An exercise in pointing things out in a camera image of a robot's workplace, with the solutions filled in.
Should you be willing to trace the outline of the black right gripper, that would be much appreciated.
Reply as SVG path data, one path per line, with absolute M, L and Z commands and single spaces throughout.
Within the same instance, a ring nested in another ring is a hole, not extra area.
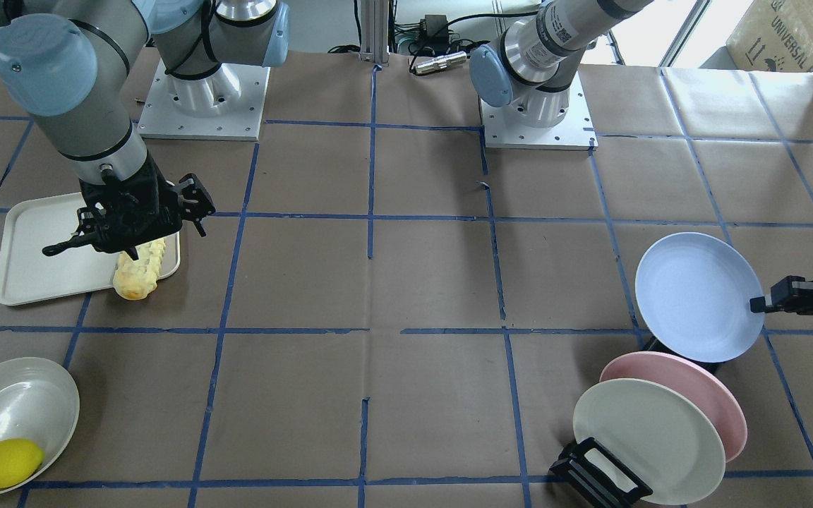
M 45 256 L 92 246 L 104 253 L 126 252 L 136 260 L 139 245 L 177 234 L 183 221 L 206 237 L 203 220 L 216 213 L 212 196 L 196 174 L 181 177 L 174 192 L 150 153 L 132 177 L 122 181 L 107 170 L 100 186 L 81 181 L 80 193 L 86 205 L 77 209 L 78 228 L 70 240 L 42 248 Z

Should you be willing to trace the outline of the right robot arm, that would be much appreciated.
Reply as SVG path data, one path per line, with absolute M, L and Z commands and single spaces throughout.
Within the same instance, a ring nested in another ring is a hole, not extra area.
M 183 109 L 240 97 L 230 64 L 278 67 L 288 51 L 282 1 L 0 1 L 0 80 L 74 168 L 78 228 L 45 256 L 90 246 L 138 258 L 142 245 L 216 208 L 195 174 L 165 179 L 119 93 L 154 42 Z

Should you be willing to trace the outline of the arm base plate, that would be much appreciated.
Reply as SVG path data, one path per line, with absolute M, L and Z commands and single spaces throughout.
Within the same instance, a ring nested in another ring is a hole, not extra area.
M 587 151 L 599 145 L 578 75 L 563 91 L 532 90 L 505 107 L 481 100 L 478 108 L 490 148 Z
M 203 80 L 180 80 L 159 62 L 138 122 L 147 139 L 260 138 L 270 70 L 226 63 Z

